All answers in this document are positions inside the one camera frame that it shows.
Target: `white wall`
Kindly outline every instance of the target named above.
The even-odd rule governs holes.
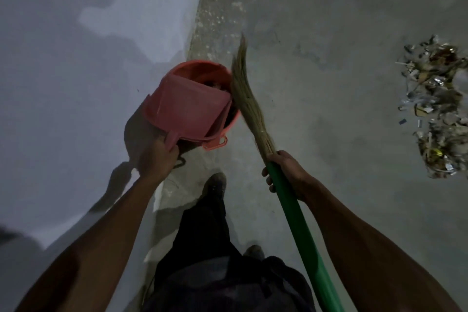
[[[135,112],[185,59],[198,0],[0,1],[0,301],[12,311],[136,179],[149,128]],[[140,288],[152,205],[108,310]]]

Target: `broom handle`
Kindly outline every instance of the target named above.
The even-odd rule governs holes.
[[[266,164],[283,207],[292,236],[301,255],[302,262],[309,275],[310,283],[323,312],[344,312],[335,287],[323,265],[322,258],[313,242],[309,227],[302,214],[294,189],[284,176],[281,167],[273,162]]]

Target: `foot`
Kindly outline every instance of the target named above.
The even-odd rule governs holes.
[[[210,176],[203,187],[202,197],[213,195],[220,200],[224,199],[224,191],[226,190],[226,175],[216,173]]]
[[[254,244],[245,251],[244,257],[251,257],[262,261],[265,259],[265,253],[260,245]]]

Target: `concrete floor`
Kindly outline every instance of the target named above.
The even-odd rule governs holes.
[[[241,32],[248,74],[278,149],[286,149],[351,210],[422,264],[462,309],[468,285],[467,179],[426,175],[412,137],[417,120],[397,110],[404,93],[395,61],[432,33],[468,47],[467,0],[201,0],[190,58],[227,66]],[[399,125],[406,118],[408,122]],[[210,173],[228,178],[232,242],[260,244],[305,274],[278,198],[243,120],[227,146],[184,155],[161,200],[153,261],[170,248],[183,210]],[[339,282],[305,206],[310,229],[345,309]]]

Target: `broom bristles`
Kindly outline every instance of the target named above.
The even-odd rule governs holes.
[[[244,35],[242,35],[241,44],[237,50],[237,55],[233,57],[231,66],[233,76],[231,92],[237,108],[241,111],[247,126],[254,135],[258,151],[266,163],[268,161],[267,155],[276,151],[272,138],[266,132],[262,110],[247,80],[246,54],[247,42]]]

